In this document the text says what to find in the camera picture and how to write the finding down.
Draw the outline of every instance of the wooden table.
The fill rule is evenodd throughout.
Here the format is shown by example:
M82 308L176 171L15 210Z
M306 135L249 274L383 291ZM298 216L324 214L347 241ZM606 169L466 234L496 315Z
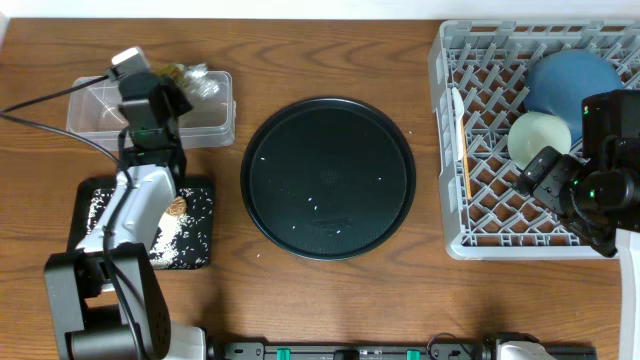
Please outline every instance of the wooden table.
M447 331L479 338L529 332L593 344L616 359L617 261L473 262L444 250L436 121L427 53L438 22L12 20L0 55L0 107L101 74L140 45L155 64L207 62L230 72L236 141L187 151L188 172L216 184L213 258L196 271L157 272L171 317L221 341L426 343ZM398 232L371 253L320 262L291 255L253 225L240 163L276 110L319 96L370 103L394 119L415 157L417 190ZM65 127L68 99L19 112ZM56 357L43 267L65 249L76 187L113 174L92 149L0 123L0 358Z

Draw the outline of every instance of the dish rack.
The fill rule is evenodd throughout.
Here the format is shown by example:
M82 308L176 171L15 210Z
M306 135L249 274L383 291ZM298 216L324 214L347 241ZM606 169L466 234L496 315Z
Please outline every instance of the dish rack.
M527 71L549 54L584 49L640 88L640 21L446 21L429 52L440 141L440 205L448 254L458 260L601 259L556 215L512 188L520 171L507 136L525 111ZM451 88L464 100L470 189L457 161ZM582 143L571 154L581 159Z

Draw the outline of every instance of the wooden stick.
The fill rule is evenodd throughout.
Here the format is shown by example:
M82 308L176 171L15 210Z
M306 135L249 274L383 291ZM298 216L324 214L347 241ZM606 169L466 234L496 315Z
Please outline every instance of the wooden stick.
M469 160L467 159L467 136L464 133L464 125L460 126L462 131L462 164L464 165L464 183L467 188L467 200L471 201L471 179L469 175Z

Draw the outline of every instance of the black mat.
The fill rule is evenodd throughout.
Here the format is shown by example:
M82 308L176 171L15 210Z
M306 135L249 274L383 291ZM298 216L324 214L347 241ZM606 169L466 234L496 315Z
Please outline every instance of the black mat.
M73 210L68 249L95 227L115 188L115 179L95 178L78 187ZM184 181L178 195L187 202L187 212L179 217L163 215L149 259L156 270L197 269L209 265L213 229L214 192L206 178Z
M345 259L404 220L415 165L382 112L346 99L305 100L273 115L244 156L242 195L273 242L313 259Z

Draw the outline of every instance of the black cable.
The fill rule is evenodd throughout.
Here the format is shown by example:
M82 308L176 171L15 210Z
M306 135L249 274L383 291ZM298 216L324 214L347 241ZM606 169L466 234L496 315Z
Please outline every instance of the black cable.
M123 162L124 159L124 142L127 139L127 133L129 133L129 126L125 126L118 134L118 154L120 154L120 161Z
M76 86L71 87L71 88L66 89L66 90L58 91L57 93L54 93L54 94L51 94L51 95L41 96L39 98L35 98L35 99L29 100L29 101L25 101L25 102L20 103L20 104L9 106L8 108L3 109L0 112L3 112L3 113L6 114L8 112L11 112L11 111L14 111L14 110L18 110L18 109L21 109L23 107L27 107L27 106L30 106L30 105L33 105L33 104L37 104L37 103L40 103L40 102L43 102L43 101L47 101L47 100L51 100L51 99L54 99L54 98L57 98L57 97L60 97L60 96L63 96L63 95L67 95L67 94L70 94L70 93L72 93L74 91L80 90L82 88L86 88L89 85L93 85L95 83L99 83L101 81L105 81L108 78L109 77L107 75L101 76L101 77L99 77L97 79L89 80L89 81L87 81L85 83L82 83L80 85L76 85Z
M111 229L113 229L114 223L118 218L118 213L122 209L122 206L124 205L124 203L127 201L127 198L129 197L129 193L131 192L132 189L133 189L133 184L132 183L127 184L127 188L125 189L124 194L122 194L122 197L120 198L115 208L113 209L113 212L109 217L109 221L107 221L107 225L102 229L104 232L104 237L102 238L102 252L103 252L104 265L105 265L105 268L107 269L107 274L109 275L109 279L111 279L111 284L113 285L113 289L116 291L116 296L118 297L118 301L120 301L120 304L122 305L122 309L124 311L124 317L127 320L129 331L131 331L131 336L133 337L133 345L136 350L137 358L145 359L144 351L142 349L142 339L141 339L142 336L140 335L140 331L136 326L136 323L134 322L133 314L131 312L131 307L129 306L129 303L127 302L127 298L124 296L124 292L122 291L122 287L120 286L120 281L118 280L118 274L116 274L116 266L113 263L113 259L111 257L111 251L109 250L110 249L109 239L111 239L114 235Z
M113 154L111 154L109 152L109 150L103 148L102 146L94 143L91 140L87 140L85 138L83 138L82 136L76 135L74 133L70 133L68 131L64 131L62 129L58 129L49 125L45 125L45 124L40 124L37 122L33 122L33 121L29 121L29 120L24 120L18 117L15 117L13 115L7 115L3 112L0 112L0 118L4 118L5 120L9 120L12 121L14 123L20 124L20 125L25 125L25 126L30 126L36 129L40 129L40 130L46 130L46 131L51 131L53 133L59 134L59 135L64 135L67 137L70 137L74 140L78 140L83 144L89 145L91 147L93 147L94 149L98 150L99 152L101 152L103 155L105 155L106 157L109 158L109 160L113 161L116 166L118 167L118 170L124 172L124 175L127 177L127 182L129 184L133 184L133 179L131 178L131 175L129 175L129 173L126 171L124 164L122 164L122 162L120 162L120 160L118 160L115 156L113 156Z
M431 338L431 340L429 340L429 343L427 344L427 355L429 355L429 357L431 358L431 360L437 360L436 358L433 357L433 355L431 355L431 343L433 343L433 341L441 336L450 336L454 339L458 339L455 335L451 334L451 333L439 333L436 334L434 337ZM462 350L464 350L465 353L467 353L467 355L469 355L469 357L471 359L473 359L473 355L471 354L471 351L469 351L464 345L462 344L458 344L460 345L460 347L462 348Z

